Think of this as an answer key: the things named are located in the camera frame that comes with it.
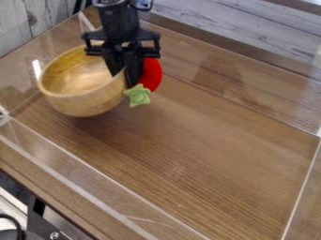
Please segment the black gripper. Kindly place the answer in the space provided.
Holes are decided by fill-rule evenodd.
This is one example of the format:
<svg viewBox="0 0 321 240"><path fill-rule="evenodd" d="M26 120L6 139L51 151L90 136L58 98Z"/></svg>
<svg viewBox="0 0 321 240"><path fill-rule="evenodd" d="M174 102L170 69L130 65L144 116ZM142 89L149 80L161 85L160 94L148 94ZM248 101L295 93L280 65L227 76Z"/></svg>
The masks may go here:
<svg viewBox="0 0 321 240"><path fill-rule="evenodd" d="M92 0L92 3L102 28L82 34L86 52L92 55L104 54L113 76L126 67L128 85L133 88L142 75L144 58L137 52L126 52L122 59L120 52L133 47L144 57L161 57L161 35L141 28L138 14L140 11L152 11L154 0Z"/></svg>

